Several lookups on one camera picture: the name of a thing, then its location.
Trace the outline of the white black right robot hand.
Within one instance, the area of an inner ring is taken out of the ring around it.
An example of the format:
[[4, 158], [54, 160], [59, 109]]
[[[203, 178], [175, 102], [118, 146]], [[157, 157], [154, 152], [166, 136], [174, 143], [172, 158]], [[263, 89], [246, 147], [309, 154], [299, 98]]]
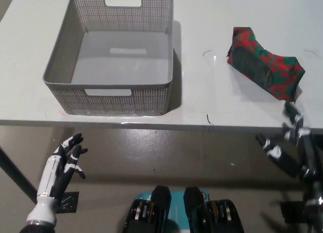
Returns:
[[285, 152], [274, 139], [263, 134], [255, 136], [267, 157], [282, 171], [292, 178], [301, 177], [306, 180], [319, 180], [322, 167], [311, 129], [304, 126], [304, 116], [290, 102], [285, 102], [283, 114], [288, 117], [292, 126], [283, 123], [284, 140], [291, 142], [300, 151], [302, 161], [298, 163]]

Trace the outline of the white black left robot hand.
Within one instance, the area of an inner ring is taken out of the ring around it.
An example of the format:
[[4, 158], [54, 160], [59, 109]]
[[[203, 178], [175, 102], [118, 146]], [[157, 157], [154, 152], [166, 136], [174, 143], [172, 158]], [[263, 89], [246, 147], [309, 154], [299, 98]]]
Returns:
[[48, 158], [37, 191], [37, 206], [55, 208], [74, 173], [85, 179], [85, 173], [78, 165], [80, 155], [88, 151], [80, 145], [82, 141], [81, 133], [71, 136]]

